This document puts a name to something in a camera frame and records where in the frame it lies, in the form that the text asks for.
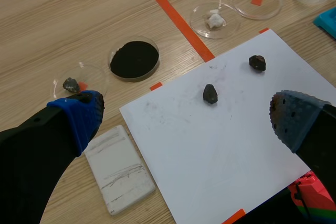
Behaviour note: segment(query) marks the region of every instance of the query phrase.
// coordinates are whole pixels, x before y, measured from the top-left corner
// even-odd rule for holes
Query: orange paper square
[[[263,0],[251,0],[251,4],[261,6]]]

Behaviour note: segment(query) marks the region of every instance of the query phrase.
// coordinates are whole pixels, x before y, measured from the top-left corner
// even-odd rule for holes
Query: black powder
[[[159,60],[159,52],[144,41],[131,41],[120,48],[110,63],[111,71],[122,78],[137,78],[151,71]]]

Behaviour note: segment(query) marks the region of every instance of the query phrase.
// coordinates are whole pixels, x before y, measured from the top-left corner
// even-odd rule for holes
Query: dark rock
[[[210,104],[214,104],[218,101],[217,92],[212,84],[207,84],[203,91],[203,100]]]
[[[261,55],[253,55],[249,58],[249,64],[255,70],[265,71],[266,70],[266,62],[263,56]]]
[[[79,92],[79,85],[77,81],[71,77],[65,80],[65,82],[63,83],[63,88],[71,93]]]

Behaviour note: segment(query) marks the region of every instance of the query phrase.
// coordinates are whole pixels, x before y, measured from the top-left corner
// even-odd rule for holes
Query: orange tape strip
[[[232,215],[230,218],[228,218],[226,221],[224,221],[222,224],[232,224],[235,221],[239,220],[242,216],[245,215],[244,210],[239,210],[234,215]]]
[[[154,89],[157,89],[162,86],[162,83],[158,82],[157,84],[154,84],[153,86],[150,87],[150,89],[153,91]]]
[[[268,31],[268,30],[269,30],[269,28],[266,27],[266,28],[264,28],[263,30],[260,30],[259,33],[262,34],[262,33],[266,32],[266,31]]]
[[[168,0],[156,0],[156,1],[205,62],[215,58],[212,52],[201,41],[198,35],[194,33],[192,28],[187,24],[187,22],[175,10],[175,8],[169,3]]]

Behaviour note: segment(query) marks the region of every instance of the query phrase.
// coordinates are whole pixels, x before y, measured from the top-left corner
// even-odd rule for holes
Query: wooden table
[[[169,1],[189,20],[195,6],[212,0]],[[314,7],[295,0],[283,3],[280,14],[269,20],[242,18],[240,30],[230,39],[203,41],[219,55],[269,27],[336,85],[335,41],[312,24],[335,0]],[[45,107],[51,100],[53,77],[79,61],[103,66],[110,81],[98,134],[118,124],[126,127],[119,107],[150,92],[153,84],[165,84],[202,63],[155,0],[0,0],[0,8],[0,130],[17,126]],[[147,80],[125,83],[108,73],[107,57],[116,41],[132,35],[154,40],[161,64]],[[63,174],[41,223],[161,224],[174,220],[158,189],[129,210],[110,216],[82,155]]]

